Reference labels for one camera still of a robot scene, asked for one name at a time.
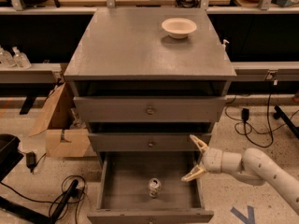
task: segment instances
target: plastic bottle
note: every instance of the plastic bottle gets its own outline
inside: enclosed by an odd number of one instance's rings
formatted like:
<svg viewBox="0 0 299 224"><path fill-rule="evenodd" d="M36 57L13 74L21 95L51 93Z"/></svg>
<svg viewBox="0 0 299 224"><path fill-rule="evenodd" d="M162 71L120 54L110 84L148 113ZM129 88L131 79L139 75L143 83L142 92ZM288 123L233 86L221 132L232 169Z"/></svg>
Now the plastic bottle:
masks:
<svg viewBox="0 0 299 224"><path fill-rule="evenodd" d="M17 47L13 47L12 49L13 52L15 52L13 59L15 60L19 68L28 69L29 67L31 67L30 62L24 53L20 52Z"/></svg>
<svg viewBox="0 0 299 224"><path fill-rule="evenodd" d="M12 55L0 46L0 67L9 68L15 64L16 62L13 60Z"/></svg>

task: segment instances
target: robotic arm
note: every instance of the robotic arm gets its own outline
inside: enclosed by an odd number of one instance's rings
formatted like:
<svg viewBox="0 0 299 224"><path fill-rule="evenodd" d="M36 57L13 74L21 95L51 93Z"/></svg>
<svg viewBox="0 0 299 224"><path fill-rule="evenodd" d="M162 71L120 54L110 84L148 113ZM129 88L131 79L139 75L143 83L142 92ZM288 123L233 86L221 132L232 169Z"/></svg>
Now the robotic arm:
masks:
<svg viewBox="0 0 299 224"><path fill-rule="evenodd" d="M264 182L268 182L299 215L299 181L282 170L261 150L248 148L243 155L223 152L208 147L194 135L190 135L190 138L202 153L202 159L200 164L181 178L182 181L189 182L210 172L225 173L238 181L254 186L261 186Z"/></svg>

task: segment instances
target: white bowl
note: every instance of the white bowl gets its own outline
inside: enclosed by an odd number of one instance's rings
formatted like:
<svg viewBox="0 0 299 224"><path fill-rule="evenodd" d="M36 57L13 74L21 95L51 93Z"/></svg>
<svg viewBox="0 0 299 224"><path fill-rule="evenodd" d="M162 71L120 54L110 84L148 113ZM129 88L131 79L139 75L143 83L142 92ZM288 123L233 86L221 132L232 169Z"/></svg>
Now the white bowl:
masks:
<svg viewBox="0 0 299 224"><path fill-rule="evenodd" d="M162 23L162 27L175 39L183 39L197 29L194 21L182 18L167 19Z"/></svg>

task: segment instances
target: cabinet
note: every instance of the cabinet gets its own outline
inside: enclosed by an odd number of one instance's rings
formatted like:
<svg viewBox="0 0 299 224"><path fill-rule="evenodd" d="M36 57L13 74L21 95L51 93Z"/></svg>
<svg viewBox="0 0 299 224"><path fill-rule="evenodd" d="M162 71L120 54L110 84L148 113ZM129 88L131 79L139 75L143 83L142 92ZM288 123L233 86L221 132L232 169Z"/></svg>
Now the cabinet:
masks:
<svg viewBox="0 0 299 224"><path fill-rule="evenodd" d="M168 18L196 22L175 40ZM200 180L180 181L196 163L193 133L207 143L235 76L203 9L99 8L65 78L102 165L92 223L208 222ZM149 181L160 180L157 198Z"/></svg>

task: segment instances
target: floor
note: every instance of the floor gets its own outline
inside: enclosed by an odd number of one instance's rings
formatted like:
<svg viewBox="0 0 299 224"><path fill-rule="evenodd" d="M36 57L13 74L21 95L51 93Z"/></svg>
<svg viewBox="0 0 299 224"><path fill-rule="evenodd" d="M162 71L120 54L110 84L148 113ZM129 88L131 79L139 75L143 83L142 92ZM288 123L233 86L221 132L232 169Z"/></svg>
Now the floor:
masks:
<svg viewBox="0 0 299 224"><path fill-rule="evenodd" d="M18 136L21 140L20 150L22 152L34 151L39 159L45 153L45 133L34 137L28 137L28 133L35 123L44 100L38 98L27 115L19 115L23 100L23 98L0 99L0 131ZM267 132L268 96L231 95L227 101L229 104L226 107L226 114L223 111L220 122L215 125L209 145L224 151L242 153L246 148L254 147L254 145L244 135L237 133L235 124L238 121L234 119L240 119L241 109L246 107L250 113L249 123L259 132ZM289 117L299 109L299 104L292 101L292 95L272 95L269 107L272 130L284 124L282 119L273 119L274 105L280 105ZM299 125L299 113L294 115L292 121L295 125ZM236 129L242 133L241 126L237 125ZM271 141L268 134L252 132L249 137L263 146L268 145ZM286 125L274 131L274 142L271 147L260 149L282 169L299 180L299 141ZM78 223L91 223L87 219L87 213L96 207L101 179L100 166L95 157L78 159L46 157L41 160L33 174L26 167L25 160L22 159L19 162L3 180L3 183L31 199L53 201L61 194L61 185L68 176L80 175L86 180L87 188L86 198L79 206ZM209 222L211 224L299 223L299 216L267 183L263 186L253 187L225 174L206 174L202 177L201 183L205 209L214 211L214 217ZM47 215L49 212L50 205L48 203L27 201L2 185L0 185L0 195L41 214ZM64 218L57 223L76 223L75 213L76 206L69 204ZM0 224L2 223L24 224L29 222L0 211Z"/></svg>

